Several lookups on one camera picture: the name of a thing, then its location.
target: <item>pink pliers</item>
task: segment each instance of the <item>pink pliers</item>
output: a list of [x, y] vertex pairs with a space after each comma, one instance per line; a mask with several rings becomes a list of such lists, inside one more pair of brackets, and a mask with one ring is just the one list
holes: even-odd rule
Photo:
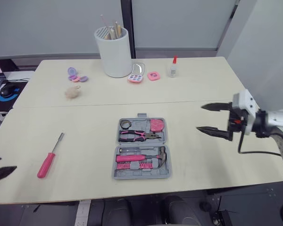
[[120, 134], [135, 134], [139, 135], [139, 137], [136, 138], [119, 138], [119, 142], [135, 142], [135, 141], [145, 141], [146, 139], [157, 139], [161, 138], [159, 135], [155, 133], [146, 133], [145, 131], [142, 130], [125, 130], [125, 131], [120, 131]]

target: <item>tool kit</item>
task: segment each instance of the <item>tool kit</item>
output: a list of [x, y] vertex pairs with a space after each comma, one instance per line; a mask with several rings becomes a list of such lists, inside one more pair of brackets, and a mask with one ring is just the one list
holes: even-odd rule
[[166, 122], [163, 118], [147, 118], [139, 113], [137, 118], [120, 119], [113, 164], [114, 179], [168, 178], [171, 161]]

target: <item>hammer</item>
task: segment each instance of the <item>hammer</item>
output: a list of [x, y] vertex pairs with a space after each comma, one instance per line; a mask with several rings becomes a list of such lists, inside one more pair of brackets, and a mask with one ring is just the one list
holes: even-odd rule
[[123, 162], [123, 161], [143, 161], [145, 159], [160, 159], [160, 163], [158, 165], [158, 168], [160, 168], [165, 162], [166, 162], [166, 148], [164, 146], [159, 148], [159, 154], [158, 155], [118, 155], [117, 156], [117, 162]]

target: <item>white wall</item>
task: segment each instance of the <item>white wall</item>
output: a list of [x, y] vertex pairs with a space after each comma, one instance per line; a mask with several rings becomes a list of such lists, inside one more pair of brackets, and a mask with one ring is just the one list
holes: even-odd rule
[[261, 108], [283, 109], [283, 0], [241, 0], [217, 55]]
[[132, 0], [142, 48], [216, 49], [236, 0]]
[[123, 24], [120, 0], [0, 0], [0, 57], [98, 53], [101, 14]]

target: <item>gray tool case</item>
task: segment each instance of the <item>gray tool case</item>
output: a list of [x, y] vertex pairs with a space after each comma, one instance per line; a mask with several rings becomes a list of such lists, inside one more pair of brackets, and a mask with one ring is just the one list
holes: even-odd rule
[[[168, 178], [171, 175], [171, 161], [169, 149], [164, 143], [166, 142], [166, 122], [163, 118], [147, 118], [147, 114], [139, 113], [137, 118], [130, 119], [120, 119], [117, 130], [117, 142], [120, 144], [116, 147], [114, 164], [112, 169], [112, 175], [114, 179], [150, 179], [150, 178]], [[138, 135], [134, 134], [120, 134], [121, 131], [126, 130], [142, 130], [146, 133], [150, 133], [150, 120], [160, 119], [164, 122], [164, 128], [161, 132], [156, 132], [161, 138], [156, 139], [146, 139], [145, 141], [135, 141], [135, 142], [120, 142], [119, 138], [136, 138]], [[131, 126], [128, 129], [121, 128], [122, 121], [129, 121]], [[161, 163], [158, 158], [151, 158], [151, 156], [157, 156], [160, 150], [165, 149], [166, 161], [163, 165], [159, 167]], [[150, 158], [142, 161], [127, 161], [127, 162], [116, 162], [117, 156], [128, 156], [128, 155], [145, 155]], [[152, 163], [152, 169], [140, 169], [143, 165], [147, 163]], [[126, 168], [129, 169], [118, 169], [117, 164], [127, 164]]]

